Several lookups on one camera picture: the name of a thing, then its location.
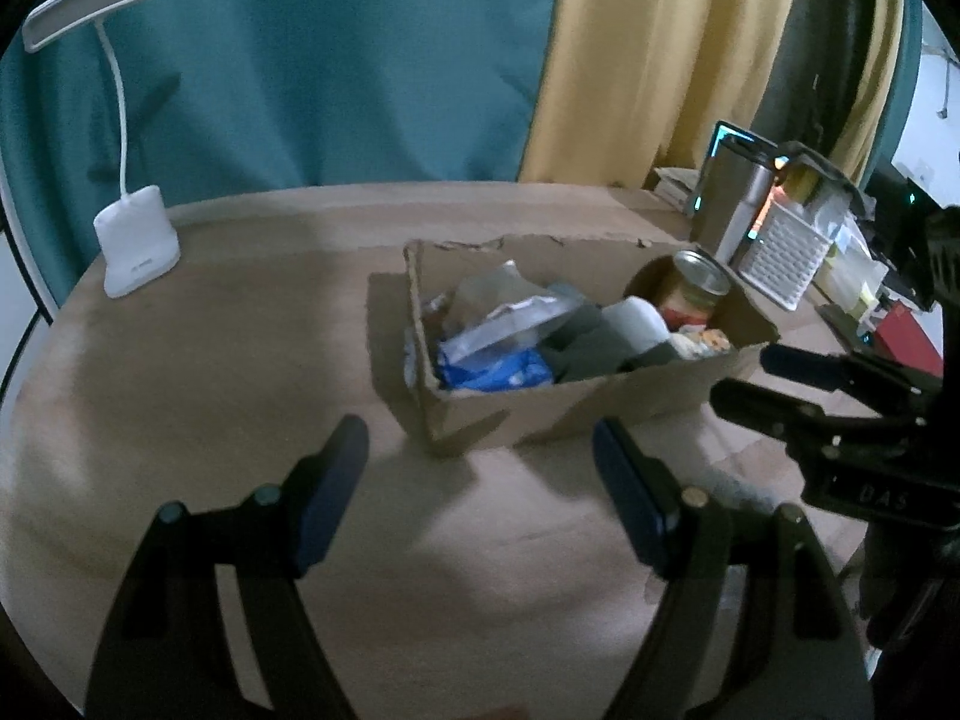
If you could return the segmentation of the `cartoon tissue pack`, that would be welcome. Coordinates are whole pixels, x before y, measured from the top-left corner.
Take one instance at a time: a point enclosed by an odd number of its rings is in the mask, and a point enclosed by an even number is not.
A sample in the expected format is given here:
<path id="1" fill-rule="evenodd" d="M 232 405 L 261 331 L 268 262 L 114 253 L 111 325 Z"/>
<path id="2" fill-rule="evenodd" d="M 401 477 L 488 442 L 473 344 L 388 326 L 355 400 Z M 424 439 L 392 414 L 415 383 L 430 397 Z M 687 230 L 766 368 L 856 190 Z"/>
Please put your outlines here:
<path id="1" fill-rule="evenodd" d="M 669 343 L 680 359 L 717 358 L 729 355 L 736 347 L 720 328 L 684 325 L 677 332 L 670 333 Z"/>

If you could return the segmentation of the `orange tin can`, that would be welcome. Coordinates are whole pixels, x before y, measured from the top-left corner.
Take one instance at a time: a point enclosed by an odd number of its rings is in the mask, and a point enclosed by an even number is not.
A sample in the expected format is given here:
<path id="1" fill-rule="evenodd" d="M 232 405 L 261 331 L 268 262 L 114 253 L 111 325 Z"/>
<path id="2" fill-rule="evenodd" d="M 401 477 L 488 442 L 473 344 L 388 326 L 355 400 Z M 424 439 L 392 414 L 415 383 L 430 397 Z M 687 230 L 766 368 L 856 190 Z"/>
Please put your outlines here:
<path id="1" fill-rule="evenodd" d="M 656 291 L 654 305 L 672 332 L 706 327 L 731 288 L 731 278 L 708 255 L 695 249 L 677 250 Z"/>

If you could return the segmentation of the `white sock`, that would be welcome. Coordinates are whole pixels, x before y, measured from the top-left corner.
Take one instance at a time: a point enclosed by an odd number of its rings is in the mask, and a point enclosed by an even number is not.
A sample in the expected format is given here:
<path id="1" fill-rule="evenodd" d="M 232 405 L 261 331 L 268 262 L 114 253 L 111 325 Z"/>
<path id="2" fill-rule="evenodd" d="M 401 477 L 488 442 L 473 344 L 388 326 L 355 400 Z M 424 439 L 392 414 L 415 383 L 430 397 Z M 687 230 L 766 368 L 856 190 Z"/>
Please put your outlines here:
<path id="1" fill-rule="evenodd" d="M 615 304 L 606 305 L 601 310 L 602 319 L 619 333 L 636 355 L 646 355 L 647 351 L 665 343 L 670 338 L 670 330 L 664 317 L 654 304 L 646 299 L 622 299 Z"/>

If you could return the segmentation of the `grey sock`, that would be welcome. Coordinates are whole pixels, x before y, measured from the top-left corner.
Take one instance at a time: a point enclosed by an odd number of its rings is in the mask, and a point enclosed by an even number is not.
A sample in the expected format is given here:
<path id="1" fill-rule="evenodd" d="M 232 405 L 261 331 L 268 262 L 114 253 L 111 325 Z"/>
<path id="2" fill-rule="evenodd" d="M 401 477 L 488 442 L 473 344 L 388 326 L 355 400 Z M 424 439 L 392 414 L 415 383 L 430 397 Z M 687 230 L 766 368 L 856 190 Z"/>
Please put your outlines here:
<path id="1" fill-rule="evenodd" d="M 604 307 L 584 301 L 562 327 L 539 344 L 537 351 L 553 371 L 553 382 L 626 374 L 680 359 L 669 340 L 646 355 L 636 355 L 630 344 L 604 322 Z"/>

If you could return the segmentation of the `blue tissue pack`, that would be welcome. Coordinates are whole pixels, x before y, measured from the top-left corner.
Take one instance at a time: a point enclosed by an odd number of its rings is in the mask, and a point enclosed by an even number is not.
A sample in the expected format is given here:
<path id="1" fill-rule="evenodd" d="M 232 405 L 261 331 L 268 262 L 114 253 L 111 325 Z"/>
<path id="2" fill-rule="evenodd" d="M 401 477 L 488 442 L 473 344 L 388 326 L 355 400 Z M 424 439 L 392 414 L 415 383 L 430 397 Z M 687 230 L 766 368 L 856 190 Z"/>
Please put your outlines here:
<path id="1" fill-rule="evenodd" d="M 448 390 L 472 390 L 482 394 L 544 387 L 553 383 L 553 371 L 537 349 L 523 349 L 500 356 L 480 369 L 452 364 L 438 358 L 439 378 Z"/>

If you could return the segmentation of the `clear zip bag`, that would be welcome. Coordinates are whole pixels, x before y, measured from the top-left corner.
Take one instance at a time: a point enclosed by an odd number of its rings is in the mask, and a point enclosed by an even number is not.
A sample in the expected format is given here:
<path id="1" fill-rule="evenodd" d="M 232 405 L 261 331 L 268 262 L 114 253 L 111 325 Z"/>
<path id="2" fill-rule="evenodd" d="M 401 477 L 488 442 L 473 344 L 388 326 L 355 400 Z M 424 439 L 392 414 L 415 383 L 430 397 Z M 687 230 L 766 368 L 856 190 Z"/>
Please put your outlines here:
<path id="1" fill-rule="evenodd" d="M 506 260 L 464 278 L 446 298 L 438 356 L 467 369 L 490 366 L 535 348 L 585 304 L 576 289 L 540 286 Z"/>

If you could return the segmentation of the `yellow sticky notes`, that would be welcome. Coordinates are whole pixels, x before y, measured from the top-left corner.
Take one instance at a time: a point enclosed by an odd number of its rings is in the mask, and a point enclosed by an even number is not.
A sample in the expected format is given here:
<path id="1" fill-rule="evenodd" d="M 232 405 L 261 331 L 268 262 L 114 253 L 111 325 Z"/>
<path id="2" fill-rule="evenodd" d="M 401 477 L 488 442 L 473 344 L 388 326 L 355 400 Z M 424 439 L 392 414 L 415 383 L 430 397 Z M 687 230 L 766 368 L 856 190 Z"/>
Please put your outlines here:
<path id="1" fill-rule="evenodd" d="M 836 277 L 836 304 L 846 316 L 861 322 L 878 304 L 878 290 L 889 269 L 879 265 L 871 270 L 841 271 Z"/>

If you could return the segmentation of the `red box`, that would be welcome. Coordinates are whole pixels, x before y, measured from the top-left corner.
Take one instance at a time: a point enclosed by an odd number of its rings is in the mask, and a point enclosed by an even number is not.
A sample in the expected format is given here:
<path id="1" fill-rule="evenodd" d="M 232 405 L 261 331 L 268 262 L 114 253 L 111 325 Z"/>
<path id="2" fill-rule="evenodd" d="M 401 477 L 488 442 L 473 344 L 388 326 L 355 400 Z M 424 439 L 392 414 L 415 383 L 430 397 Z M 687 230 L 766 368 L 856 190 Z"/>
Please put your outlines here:
<path id="1" fill-rule="evenodd" d="M 924 333 L 913 312 L 894 302 L 874 330 L 874 343 L 884 355 L 930 376 L 944 375 L 944 360 Z"/>

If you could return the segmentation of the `clear plastic bag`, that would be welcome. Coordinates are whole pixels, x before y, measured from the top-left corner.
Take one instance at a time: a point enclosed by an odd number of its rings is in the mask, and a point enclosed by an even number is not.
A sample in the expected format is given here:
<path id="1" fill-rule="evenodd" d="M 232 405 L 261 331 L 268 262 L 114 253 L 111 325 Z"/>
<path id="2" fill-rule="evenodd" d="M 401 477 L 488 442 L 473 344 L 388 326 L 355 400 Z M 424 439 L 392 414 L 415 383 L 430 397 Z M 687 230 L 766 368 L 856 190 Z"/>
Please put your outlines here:
<path id="1" fill-rule="evenodd" d="M 815 229 L 825 232 L 830 241 L 827 255 L 815 273 L 814 284 L 827 296 L 828 301 L 838 305 L 835 302 L 836 277 L 841 271 L 871 270 L 885 263 L 874 259 L 851 210 L 850 200 L 835 197 L 817 202 L 812 220 Z"/>

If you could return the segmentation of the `white plastic basket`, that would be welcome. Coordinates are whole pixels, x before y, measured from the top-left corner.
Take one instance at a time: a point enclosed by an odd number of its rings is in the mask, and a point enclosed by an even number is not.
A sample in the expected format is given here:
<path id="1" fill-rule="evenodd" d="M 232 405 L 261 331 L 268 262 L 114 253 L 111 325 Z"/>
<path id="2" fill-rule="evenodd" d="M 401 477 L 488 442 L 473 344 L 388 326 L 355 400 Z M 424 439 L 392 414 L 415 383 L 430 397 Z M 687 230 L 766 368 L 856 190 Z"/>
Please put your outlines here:
<path id="1" fill-rule="evenodd" d="M 828 249 L 830 239 L 802 216 L 782 203 L 771 203 L 737 273 L 782 309 L 796 310 Z"/>

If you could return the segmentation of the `steel travel mug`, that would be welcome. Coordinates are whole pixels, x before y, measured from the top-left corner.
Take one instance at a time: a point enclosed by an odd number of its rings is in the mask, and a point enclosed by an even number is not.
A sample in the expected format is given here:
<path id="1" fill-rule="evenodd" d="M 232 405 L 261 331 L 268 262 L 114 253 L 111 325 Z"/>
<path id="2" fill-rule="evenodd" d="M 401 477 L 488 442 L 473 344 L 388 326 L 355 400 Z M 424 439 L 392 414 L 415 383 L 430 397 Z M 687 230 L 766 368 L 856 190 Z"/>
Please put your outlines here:
<path id="1" fill-rule="evenodd" d="M 754 224 L 775 182 L 776 146 L 727 135 L 704 168 L 692 241 L 727 265 Z"/>

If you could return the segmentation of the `dark grey cloth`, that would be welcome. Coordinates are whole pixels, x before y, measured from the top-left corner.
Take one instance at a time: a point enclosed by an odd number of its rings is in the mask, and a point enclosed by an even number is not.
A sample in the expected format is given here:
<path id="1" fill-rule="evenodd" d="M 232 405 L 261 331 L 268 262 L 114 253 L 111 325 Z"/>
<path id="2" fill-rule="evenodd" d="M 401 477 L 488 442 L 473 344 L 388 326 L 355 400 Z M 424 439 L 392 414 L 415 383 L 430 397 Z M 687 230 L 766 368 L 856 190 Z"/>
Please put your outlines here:
<path id="1" fill-rule="evenodd" d="M 778 145 L 778 158 L 786 160 L 786 166 L 779 171 L 779 182 L 784 184 L 789 177 L 789 171 L 796 167 L 805 167 L 812 171 L 821 181 L 838 188 L 851 202 L 851 210 L 858 218 L 875 218 L 875 200 L 871 195 L 862 192 L 861 188 L 851 181 L 838 166 L 827 160 L 810 146 L 797 140 L 788 140 Z"/>

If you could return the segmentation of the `white desk lamp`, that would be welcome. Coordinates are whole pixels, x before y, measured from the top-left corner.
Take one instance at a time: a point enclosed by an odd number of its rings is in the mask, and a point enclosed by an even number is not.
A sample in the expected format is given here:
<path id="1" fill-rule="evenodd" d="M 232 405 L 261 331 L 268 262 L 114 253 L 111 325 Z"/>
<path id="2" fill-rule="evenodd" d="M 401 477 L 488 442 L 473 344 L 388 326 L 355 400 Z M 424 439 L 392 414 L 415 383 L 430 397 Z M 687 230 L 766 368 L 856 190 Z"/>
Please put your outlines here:
<path id="1" fill-rule="evenodd" d="M 93 227 L 104 259 L 103 288 L 110 299 L 121 299 L 161 278 L 178 265 L 181 244 L 167 216 L 157 185 L 128 187 L 127 94 L 116 51 L 106 31 L 112 13 L 145 0 L 46 0 L 34 7 L 21 26 L 23 47 L 36 54 L 65 34 L 91 25 L 103 49 L 114 82 L 119 121 L 119 198 L 94 216 Z"/>

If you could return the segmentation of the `yellow curtain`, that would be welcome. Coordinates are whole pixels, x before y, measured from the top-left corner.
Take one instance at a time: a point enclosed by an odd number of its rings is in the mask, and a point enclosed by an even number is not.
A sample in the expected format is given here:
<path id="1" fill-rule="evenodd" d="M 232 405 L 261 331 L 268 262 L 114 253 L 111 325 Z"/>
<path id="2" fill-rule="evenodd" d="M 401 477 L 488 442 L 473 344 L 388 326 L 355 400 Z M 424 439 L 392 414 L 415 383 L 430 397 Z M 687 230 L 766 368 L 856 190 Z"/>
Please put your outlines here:
<path id="1" fill-rule="evenodd" d="M 641 187 L 754 120 L 793 0 L 555 0 L 519 177 Z"/>

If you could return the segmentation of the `teal curtain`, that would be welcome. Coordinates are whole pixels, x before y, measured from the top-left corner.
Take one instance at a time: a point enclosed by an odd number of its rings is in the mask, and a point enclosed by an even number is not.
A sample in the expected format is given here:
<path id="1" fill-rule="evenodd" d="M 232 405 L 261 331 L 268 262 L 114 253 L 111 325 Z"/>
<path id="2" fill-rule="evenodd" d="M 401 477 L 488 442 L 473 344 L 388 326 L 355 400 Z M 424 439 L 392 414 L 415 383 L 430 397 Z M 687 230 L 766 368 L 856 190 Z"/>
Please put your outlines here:
<path id="1" fill-rule="evenodd" d="M 2 57 L 2 161 L 63 301 L 122 188 L 167 203 L 519 176 L 555 0 L 146 0 Z"/>

